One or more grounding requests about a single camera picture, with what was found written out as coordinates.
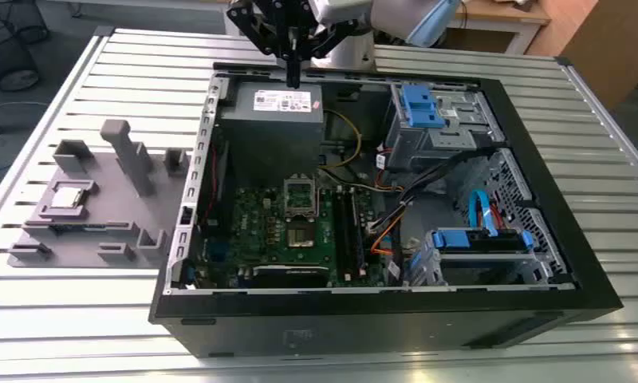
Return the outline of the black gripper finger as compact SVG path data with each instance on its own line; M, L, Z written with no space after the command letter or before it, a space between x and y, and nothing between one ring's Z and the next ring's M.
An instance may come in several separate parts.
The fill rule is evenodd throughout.
M331 25L315 36L304 26L293 28L293 88L300 86L304 62L312 58L324 58L341 41L356 30L356 22L345 21Z
M273 55L287 68L287 85L293 87L293 49L291 45L291 27L268 28L256 24L256 14L252 1L231 1L227 17L235 23L240 32L249 38L256 48L267 55Z

